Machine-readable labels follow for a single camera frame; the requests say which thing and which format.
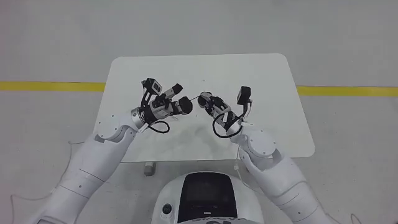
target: black screen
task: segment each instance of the black screen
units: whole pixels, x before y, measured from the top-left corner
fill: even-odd
[[[203,217],[238,217],[229,176],[198,172],[186,176],[180,199],[178,223]]]

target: black cable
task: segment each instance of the black cable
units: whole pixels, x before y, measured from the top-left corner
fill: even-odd
[[[215,134],[217,137],[219,137],[219,138],[231,138],[231,137],[233,137],[233,136],[238,135],[238,134],[242,131],[243,126],[241,126],[241,127],[239,128],[239,130],[238,130],[236,133],[233,133],[233,134],[230,134],[230,135],[227,135],[227,136],[221,136],[220,134],[218,134],[218,133],[216,132],[215,124],[216,124],[217,119],[219,119],[221,116],[224,116],[224,115],[223,115],[223,114],[218,115],[218,116],[213,120],[213,124],[212,124],[213,132],[214,132],[214,134]]]
[[[155,129],[155,128],[152,127],[153,124],[158,124],[158,123],[164,123],[164,124],[167,126],[167,130],[166,130],[166,131],[159,131],[158,129]],[[151,129],[151,130],[153,130],[153,131],[156,132],[156,133],[162,133],[162,134],[168,133],[168,132],[170,131],[170,126],[169,126],[169,124],[167,124],[167,122],[162,121],[162,120],[158,120],[158,121],[156,121],[156,122],[154,122],[154,123],[148,125],[148,128]]]

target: white cable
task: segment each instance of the white cable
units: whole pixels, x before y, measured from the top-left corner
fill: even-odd
[[[56,186],[55,186],[47,195],[45,195],[45,196],[43,196],[43,197],[39,197],[39,198],[21,197],[20,195],[17,195],[17,194],[11,194],[11,195],[10,195],[11,213],[12,213],[11,224],[14,224],[14,219],[15,219],[14,197],[15,197],[15,198],[19,198],[19,199],[23,199],[23,200],[28,200],[28,201],[34,202],[34,201],[37,201],[37,200],[46,199],[47,197],[49,197],[50,195],[52,195],[52,193],[54,192],[54,190],[60,185],[60,183],[61,183],[61,181],[62,181],[63,176],[65,175],[65,173],[67,173],[67,170],[68,170],[68,168],[69,168],[70,161],[71,161],[71,159],[72,159],[72,146],[73,146],[74,144],[83,144],[83,143],[84,143],[84,142],[74,142],[74,143],[73,143],[73,142],[68,141],[68,144],[70,145],[70,152],[69,152],[69,160],[68,160],[67,167],[66,167],[65,170],[62,172],[62,175],[61,175],[61,177],[60,177],[60,180],[57,182]]]

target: table leg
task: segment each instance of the table leg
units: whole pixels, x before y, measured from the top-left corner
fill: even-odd
[[[155,174],[156,163],[155,162],[146,162],[144,168],[144,175],[150,177]]]

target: robotic hand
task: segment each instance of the robotic hand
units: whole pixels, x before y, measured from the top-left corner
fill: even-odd
[[[137,133],[151,125],[176,114],[189,114],[192,103],[187,97],[178,101],[172,98],[181,92],[176,84],[162,92],[159,83],[151,78],[142,82],[144,96],[141,105],[121,116],[112,114],[98,122],[97,128],[73,156],[62,181],[52,192],[44,207],[30,220],[29,224],[72,224],[93,193],[106,182],[124,157]]]
[[[331,224],[322,206],[312,192],[295,162],[277,147],[277,143],[264,130],[244,122],[244,115],[251,104],[251,90],[242,86],[238,104],[243,105],[243,114],[236,116],[220,97],[203,92],[198,104],[214,118],[213,130],[220,138],[230,138],[239,144],[239,157],[254,176],[264,194],[277,205],[292,222],[297,224]],[[226,135],[215,130],[221,125]]]

